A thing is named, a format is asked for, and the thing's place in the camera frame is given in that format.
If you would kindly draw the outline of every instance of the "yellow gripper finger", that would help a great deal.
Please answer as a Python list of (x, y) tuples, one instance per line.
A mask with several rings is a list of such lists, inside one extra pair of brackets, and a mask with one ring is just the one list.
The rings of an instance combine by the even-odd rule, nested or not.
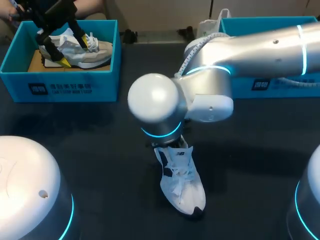
[(83, 35), (82, 36), (82, 40), (84, 41), (85, 45), (86, 45), (86, 48), (88, 48), (88, 42), (87, 42), (87, 37), (86, 35)]
[(68, 60), (64, 57), (62, 58), (60, 61), (56, 61), (57, 64), (61, 65), (62, 67), (66, 68), (66, 69), (70, 69), (71, 65), (68, 62)]

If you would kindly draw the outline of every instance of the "blue box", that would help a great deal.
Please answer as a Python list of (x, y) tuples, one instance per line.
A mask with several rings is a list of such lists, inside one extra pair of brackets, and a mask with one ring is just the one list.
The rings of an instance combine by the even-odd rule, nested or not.
[[(235, 37), (314, 22), (317, 22), (317, 19), (313, 16), (223, 18), (219, 31)], [(320, 73), (284, 77), (298, 82), (320, 83)], [(276, 78), (234, 78), (232, 79), (232, 92), (235, 99), (320, 97), (319, 88), (297, 87)]]
[[(18, 28), (0, 68), (0, 77), (16, 103), (115, 102), (118, 97), (121, 66), (121, 40), (116, 20), (79, 20), (86, 34), (113, 43), (109, 71), (28, 72), (39, 30), (32, 21)], [(60, 35), (68, 25), (55, 31)], [(64, 89), (68, 85), (75, 88)]]

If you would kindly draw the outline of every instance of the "white sneaker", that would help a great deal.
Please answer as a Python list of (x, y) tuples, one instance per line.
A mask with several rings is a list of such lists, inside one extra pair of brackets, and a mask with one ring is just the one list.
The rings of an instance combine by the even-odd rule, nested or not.
[[(86, 34), (88, 50), (84, 50), (77, 39), (73, 36), (73, 32), (68, 28), (59, 36), (50, 36), (51, 41), (57, 49), (63, 53), (72, 67), (81, 69), (94, 69), (108, 64), (113, 52), (113, 45), (107, 41), (98, 41), (96, 37)], [(45, 46), (39, 46), (40, 53), (45, 58), (44, 66), (46, 68), (60, 68), (61, 65), (51, 61), (51, 56), (47, 52)]]
[(181, 148), (157, 147), (156, 158), (162, 165), (161, 189), (168, 201), (181, 213), (197, 217), (206, 206), (206, 194), (188, 147), (181, 136)]

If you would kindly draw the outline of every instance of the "beige wall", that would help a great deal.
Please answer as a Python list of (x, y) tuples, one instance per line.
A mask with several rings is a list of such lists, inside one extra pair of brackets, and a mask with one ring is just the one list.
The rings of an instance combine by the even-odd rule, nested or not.
[(310, 0), (305, 15), (318, 17), (320, 15), (320, 0)]
[(209, 17), (211, 0), (106, 0), (107, 14), (120, 30), (176, 30)]
[(302, 16), (308, 0), (214, 0), (212, 17), (223, 8), (233, 17)]
[[(233, 17), (301, 16), (308, 0), (214, 0), (212, 19), (223, 8)], [(209, 17), (211, 0), (106, 0), (107, 14), (120, 31), (177, 30), (197, 27)]]

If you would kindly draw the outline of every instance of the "black table surface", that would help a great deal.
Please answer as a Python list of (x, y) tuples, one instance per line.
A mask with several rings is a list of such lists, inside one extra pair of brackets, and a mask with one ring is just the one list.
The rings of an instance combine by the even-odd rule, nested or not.
[(320, 143), (320, 99), (236, 99), (229, 119), (190, 123), (184, 136), (206, 212), (185, 219), (163, 196), (161, 169), (127, 104), (141, 75), (172, 76), (184, 48), (124, 46), (118, 102), (16, 104), (0, 82), (0, 135), (53, 154), (80, 209), (83, 240), (286, 240), (287, 207)]

